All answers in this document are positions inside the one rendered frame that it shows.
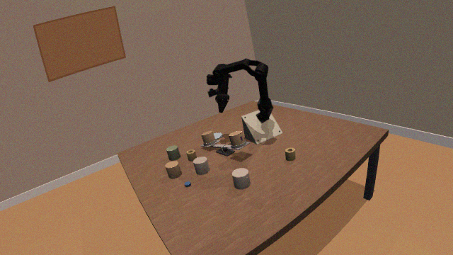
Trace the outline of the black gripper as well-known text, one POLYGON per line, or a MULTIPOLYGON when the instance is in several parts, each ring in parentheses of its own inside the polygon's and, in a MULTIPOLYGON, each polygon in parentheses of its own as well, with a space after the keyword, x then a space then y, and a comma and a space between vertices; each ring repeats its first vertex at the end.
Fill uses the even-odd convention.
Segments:
POLYGON ((218 102, 219 113, 223 113, 229 100, 229 95, 227 94, 229 87, 227 85, 218 85, 218 88, 219 94, 215 96, 215 101, 218 102))

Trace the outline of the grey round dish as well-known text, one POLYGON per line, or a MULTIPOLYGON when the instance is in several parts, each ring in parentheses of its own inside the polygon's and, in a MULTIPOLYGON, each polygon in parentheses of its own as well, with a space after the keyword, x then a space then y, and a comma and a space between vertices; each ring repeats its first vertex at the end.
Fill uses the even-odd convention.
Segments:
POLYGON ((223 134, 220 133, 220 132, 213 133, 213 134, 214 134, 214 138, 215 138, 216 140, 218 140, 219 138, 221 138, 221 137, 223 136, 223 134))

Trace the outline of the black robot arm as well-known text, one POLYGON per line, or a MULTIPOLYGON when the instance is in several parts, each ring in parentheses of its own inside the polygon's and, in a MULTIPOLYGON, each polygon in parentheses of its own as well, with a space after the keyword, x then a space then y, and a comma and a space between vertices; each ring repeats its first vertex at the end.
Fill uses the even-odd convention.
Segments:
MULTIPOLYGON (((232 76, 228 73, 245 69, 251 76, 254 76, 258 81, 260 99, 257 102, 258 110, 260 113, 256 114, 258 119, 263 123, 269 119, 270 114, 273 110, 271 99, 268 97, 267 81, 268 66, 258 60, 244 59, 239 62, 233 62, 231 64, 218 64, 213 74, 207 75, 207 85, 227 85, 229 84, 229 78, 232 76), (249 65, 256 66, 256 70, 252 70, 249 65)), ((207 92, 208 96, 219 94, 219 88, 207 92)))

